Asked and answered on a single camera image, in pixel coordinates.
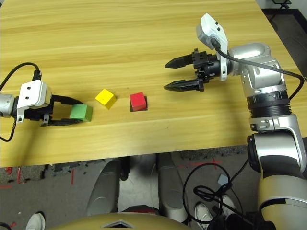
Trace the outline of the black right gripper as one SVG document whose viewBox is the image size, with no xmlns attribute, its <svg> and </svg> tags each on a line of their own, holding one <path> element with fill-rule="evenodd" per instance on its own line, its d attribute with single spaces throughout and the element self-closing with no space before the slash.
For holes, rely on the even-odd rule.
<svg viewBox="0 0 307 230">
<path fill-rule="evenodd" d="M 165 64 L 165 68 L 178 69 L 193 64 L 198 79 L 178 80 L 164 86 L 165 90 L 174 92 L 204 92 L 204 84 L 220 76 L 220 61 L 216 55 L 199 52 L 194 49 L 192 54 L 176 57 Z"/>
</svg>

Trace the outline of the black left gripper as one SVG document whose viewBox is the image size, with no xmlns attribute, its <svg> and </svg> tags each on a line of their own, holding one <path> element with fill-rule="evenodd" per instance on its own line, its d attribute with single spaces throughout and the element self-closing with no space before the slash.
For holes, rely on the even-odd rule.
<svg viewBox="0 0 307 230">
<path fill-rule="evenodd" d="M 24 119 L 43 120 L 41 124 L 42 127 L 69 126 L 83 122 L 81 119 L 75 119 L 75 118 L 62 118 L 60 120 L 54 120 L 51 116 L 53 114 L 54 102 L 60 102 L 61 104 L 66 104 L 66 105 L 83 104 L 81 101 L 71 97 L 51 95 L 50 103 L 48 106 L 36 109 L 29 108 L 25 110 Z"/>
</svg>

